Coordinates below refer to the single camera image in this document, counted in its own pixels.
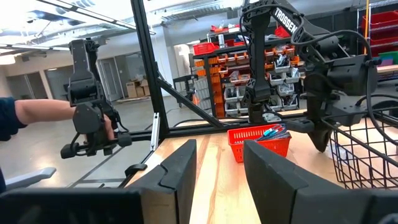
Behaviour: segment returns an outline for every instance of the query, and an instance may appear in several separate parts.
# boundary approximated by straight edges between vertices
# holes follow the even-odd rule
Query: red plastic basket
[[[275,35],[282,38],[290,37],[290,34],[282,26],[275,29]]]
[[[366,24],[365,16],[362,17],[361,27]],[[382,12],[371,15],[371,29],[392,26],[398,24],[398,11]]]
[[[251,128],[239,128],[228,130],[228,144],[231,146],[236,162],[243,162],[243,141],[256,140],[261,137],[265,131],[274,127],[275,124],[268,124],[264,126],[256,126]],[[260,145],[267,149],[286,157],[289,149],[289,142],[291,138],[287,139],[273,139],[258,141]]]
[[[219,46],[215,46],[213,43],[201,43],[193,46],[193,52],[195,55],[213,53]]]

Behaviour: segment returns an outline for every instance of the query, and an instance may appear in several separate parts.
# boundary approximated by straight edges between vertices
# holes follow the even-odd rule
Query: concrete floor
[[[396,82],[381,83],[377,92],[396,95],[394,83]],[[306,108],[304,100],[300,101],[300,104],[301,108]],[[200,118],[187,108],[179,108],[171,96],[164,98],[164,105],[170,127],[179,121]],[[122,103],[115,107],[121,115],[123,124],[130,131],[140,131],[152,124],[151,100]],[[61,159],[61,148],[70,143],[74,135],[75,129],[72,121],[37,123],[20,130],[19,134],[10,141],[0,143],[0,166],[5,178],[15,177],[44,167],[55,167],[57,172],[51,179],[43,180],[33,187],[66,187],[76,182],[107,157],[100,152],[93,157]],[[122,179],[124,170],[130,165],[140,162],[148,152],[149,141],[134,142],[132,146],[121,150],[88,175],[86,180]],[[116,187],[118,184],[119,182],[106,183],[106,186]],[[79,184],[76,187],[97,187],[99,185]]]

